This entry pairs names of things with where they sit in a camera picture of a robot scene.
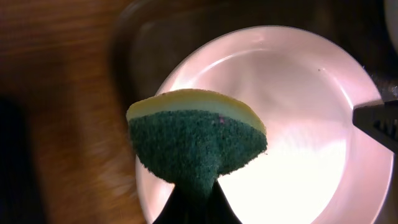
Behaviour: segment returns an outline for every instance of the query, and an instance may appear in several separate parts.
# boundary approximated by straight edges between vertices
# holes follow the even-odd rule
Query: plate
[[[213,90],[248,104],[267,127],[268,150],[219,182],[243,223],[373,223],[393,153],[352,125],[358,105],[382,103],[368,74],[339,46],[290,27],[238,30],[187,57],[157,94]],[[152,223],[173,185],[136,162]]]

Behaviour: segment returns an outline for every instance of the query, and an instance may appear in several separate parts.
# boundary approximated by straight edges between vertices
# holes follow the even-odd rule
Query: black object
[[[46,223],[21,110],[0,99],[0,223]]]
[[[393,153],[398,153],[398,100],[356,108],[353,124]]]
[[[154,224],[241,224],[232,211],[218,181],[204,207],[190,203],[175,187],[160,215]]]

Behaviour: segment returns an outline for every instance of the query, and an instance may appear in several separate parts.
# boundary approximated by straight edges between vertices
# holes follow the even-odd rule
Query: wooden table
[[[0,0],[0,95],[28,114],[49,223],[145,223],[108,68],[126,0]]]

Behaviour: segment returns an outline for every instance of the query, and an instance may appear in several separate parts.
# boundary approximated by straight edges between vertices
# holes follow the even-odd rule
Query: green scouring pad
[[[153,174],[205,202],[220,175],[267,147],[266,129],[243,102],[207,90],[177,90],[127,111],[132,146]]]

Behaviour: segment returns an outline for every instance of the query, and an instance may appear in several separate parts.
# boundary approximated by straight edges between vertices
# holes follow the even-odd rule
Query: brown wooden surface
[[[28,114],[49,223],[144,223],[108,68],[125,0],[0,0],[0,95]]]

